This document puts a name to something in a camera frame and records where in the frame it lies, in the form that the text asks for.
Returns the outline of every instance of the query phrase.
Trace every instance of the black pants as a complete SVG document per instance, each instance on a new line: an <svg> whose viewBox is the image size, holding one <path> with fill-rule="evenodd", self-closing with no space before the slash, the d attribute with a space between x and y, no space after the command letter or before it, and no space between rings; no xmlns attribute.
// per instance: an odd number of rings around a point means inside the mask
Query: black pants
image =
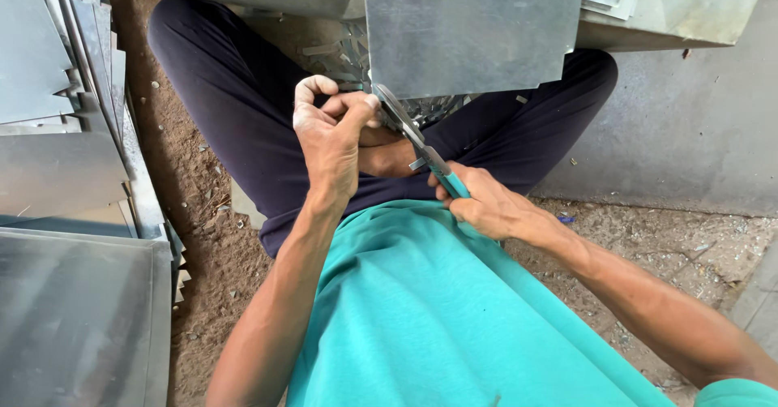
<svg viewBox="0 0 778 407"><path fill-rule="evenodd" d="M149 20L149 44L213 152L267 216L260 239L275 257L308 191L292 105L295 85L310 73L210 1L162 0ZM426 128L426 143L526 194L573 146L617 75L607 53L577 50L565 57L562 80L483 94ZM385 201L434 199L427 176L360 173L344 217Z"/></svg>

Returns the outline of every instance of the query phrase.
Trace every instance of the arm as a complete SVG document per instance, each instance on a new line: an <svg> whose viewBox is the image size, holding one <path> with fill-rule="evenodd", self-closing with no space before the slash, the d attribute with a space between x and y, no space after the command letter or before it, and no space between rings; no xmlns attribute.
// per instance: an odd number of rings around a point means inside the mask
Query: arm
<svg viewBox="0 0 778 407"><path fill-rule="evenodd" d="M551 254L627 329L698 388L744 378L778 389L778 363L724 316L637 265L586 241L552 214L509 191L483 169L453 163L472 199L452 201L430 185L460 221L495 240L518 238Z"/></svg>
<svg viewBox="0 0 778 407"><path fill-rule="evenodd" d="M332 235L356 191L359 131L378 106L374 95L351 93L336 95L317 109L314 94L321 92L336 94L338 86L323 76L297 85L294 127L310 189L276 263L219 357L206 395L208 407L276 407L305 339Z"/></svg>

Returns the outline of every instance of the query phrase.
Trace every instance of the forearm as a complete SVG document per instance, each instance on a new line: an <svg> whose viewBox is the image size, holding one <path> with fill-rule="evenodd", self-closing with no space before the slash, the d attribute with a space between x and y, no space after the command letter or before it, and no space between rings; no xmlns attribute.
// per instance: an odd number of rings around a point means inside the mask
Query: forearm
<svg viewBox="0 0 778 407"><path fill-rule="evenodd" d="M563 225L543 248L698 388L730 377L778 388L778 364L724 316Z"/></svg>
<svg viewBox="0 0 778 407"><path fill-rule="evenodd" d="M206 405L277 405L305 339L319 275L347 200L309 193L275 265L227 340Z"/></svg>

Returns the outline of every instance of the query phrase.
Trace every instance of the fingernail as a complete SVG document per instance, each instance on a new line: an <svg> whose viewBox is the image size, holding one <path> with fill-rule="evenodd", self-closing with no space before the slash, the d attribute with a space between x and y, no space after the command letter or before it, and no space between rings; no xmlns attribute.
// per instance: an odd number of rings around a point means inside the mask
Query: fingernail
<svg viewBox="0 0 778 407"><path fill-rule="evenodd" d="M367 103L367 105L371 108L375 109L378 107L378 97L376 97L374 94L370 94L365 97L365 103Z"/></svg>

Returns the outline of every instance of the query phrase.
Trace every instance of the metal shears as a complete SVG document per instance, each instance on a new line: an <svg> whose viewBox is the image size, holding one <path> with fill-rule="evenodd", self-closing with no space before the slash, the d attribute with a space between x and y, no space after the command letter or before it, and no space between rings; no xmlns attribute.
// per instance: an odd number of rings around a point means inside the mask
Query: metal shears
<svg viewBox="0 0 778 407"><path fill-rule="evenodd" d="M413 144L416 156L419 156L419 159L408 165L411 170L419 169L422 165L427 164L430 167L430 172L435 175L452 198L470 198L468 189L459 180L457 174L451 170L451 167L442 160L438 152L431 146L424 145L424 135L394 97L394 94L383 84L374 83L372 88L373 93L381 101L381 110Z"/></svg>

